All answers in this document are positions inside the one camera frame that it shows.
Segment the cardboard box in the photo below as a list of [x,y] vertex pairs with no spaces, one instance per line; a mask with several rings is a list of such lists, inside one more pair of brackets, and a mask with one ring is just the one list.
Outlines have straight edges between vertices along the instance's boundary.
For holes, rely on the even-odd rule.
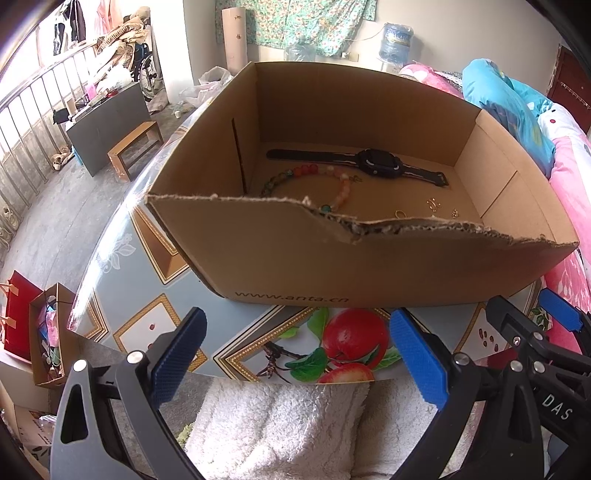
[[[39,334],[37,330],[37,319],[41,309],[45,309],[47,299],[51,296],[57,298],[57,331],[59,336],[59,349],[61,364],[64,367],[64,375],[51,380],[48,377],[44,361],[41,356]],[[56,388],[66,383],[68,373],[76,360],[80,358],[80,344],[78,336],[67,329],[68,318],[72,310],[76,295],[65,288],[64,285],[56,283],[41,293],[29,305],[29,341],[31,345],[31,369],[35,385],[46,388]]]
[[[326,214],[302,202],[337,195],[338,182],[325,176],[285,181],[278,198],[258,198],[271,177],[302,165],[268,160],[271,148],[377,148],[444,172],[449,186],[350,168],[362,181],[340,215]],[[514,294],[578,244],[546,178],[487,112],[337,64],[248,65],[170,154],[147,204],[209,288],[255,303],[472,303]]]
[[0,410],[4,421],[24,447],[23,453],[35,470],[44,479],[49,479],[49,460],[53,431],[39,422],[43,412],[15,405],[0,381]]

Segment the screw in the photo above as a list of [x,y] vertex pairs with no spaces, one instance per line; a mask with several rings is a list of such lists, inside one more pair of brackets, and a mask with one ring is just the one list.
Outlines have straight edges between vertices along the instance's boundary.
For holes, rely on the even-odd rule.
[[542,362],[535,361],[534,362],[534,370],[539,374],[543,374],[546,371],[546,367]]
[[140,352],[139,350],[136,350],[135,352],[131,352],[127,356],[127,361],[130,364],[138,364],[142,361],[142,358],[144,358],[144,353]]
[[523,370],[523,365],[519,360],[511,360],[509,365],[514,372],[521,372]]
[[76,362],[74,362],[74,372],[82,372],[86,368],[86,365],[86,360],[76,360]]
[[456,365],[465,367],[468,363],[470,363],[470,357],[467,356],[465,353],[460,352],[454,355],[453,361],[456,363]]

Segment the white towel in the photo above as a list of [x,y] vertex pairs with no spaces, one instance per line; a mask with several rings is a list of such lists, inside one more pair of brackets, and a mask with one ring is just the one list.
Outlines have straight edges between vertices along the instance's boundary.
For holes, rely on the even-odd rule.
[[349,480],[368,390],[217,378],[185,450],[209,480]]
[[[423,400],[406,366],[399,362],[394,368],[393,380],[377,381],[369,391],[357,431],[352,473],[356,480],[389,479],[413,451],[437,413],[437,407]],[[472,410],[445,474],[462,465],[476,433],[482,403]]]

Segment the green leaf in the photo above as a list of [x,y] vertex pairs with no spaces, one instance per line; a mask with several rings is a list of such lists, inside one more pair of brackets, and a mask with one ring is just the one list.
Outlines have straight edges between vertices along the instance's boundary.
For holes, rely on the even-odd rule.
[[291,327],[289,330],[286,330],[281,335],[279,335],[279,338],[291,338],[291,337],[295,337],[297,331],[298,331],[298,327]]
[[388,350],[386,350],[386,354],[384,355],[384,358],[382,358],[382,361],[380,363],[378,363],[374,368],[372,368],[372,370],[375,372],[376,370],[380,370],[382,368],[389,367],[390,365],[392,365],[394,362],[397,362],[401,358],[402,358],[402,356],[400,355],[400,352],[398,351],[398,349],[394,346],[390,347],[390,348],[388,348]]
[[322,334],[324,333],[324,328],[328,323],[329,319],[329,310],[326,307],[321,307],[317,309],[308,319],[306,325],[310,329],[310,331],[318,337],[318,340],[322,341]]
[[364,364],[364,365],[370,364],[371,361],[376,357],[378,352],[379,352],[379,345],[376,345],[375,348],[373,350],[371,350],[370,353],[361,357],[359,360],[354,360],[354,362],[356,364]]
[[544,330],[544,331],[546,331],[550,328],[550,319],[548,318],[548,316],[545,312],[542,312],[541,314],[536,315],[536,317],[534,318],[534,323],[538,327],[541,327],[542,330]]
[[291,368],[290,374],[300,382],[315,382],[320,378],[328,364],[328,356],[322,347],[318,347],[310,355],[299,360],[287,362],[286,368]]

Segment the red apple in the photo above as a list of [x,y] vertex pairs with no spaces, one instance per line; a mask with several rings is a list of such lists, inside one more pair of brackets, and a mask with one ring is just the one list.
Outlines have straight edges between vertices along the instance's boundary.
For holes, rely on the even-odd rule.
[[318,383],[353,383],[370,382],[374,380],[374,374],[364,364],[344,364],[335,368],[332,372],[322,375]]
[[379,347],[377,355],[367,365],[377,366],[382,361],[390,335],[382,318],[370,310],[347,309],[333,317],[322,334],[322,348],[335,365],[338,360],[355,361]]

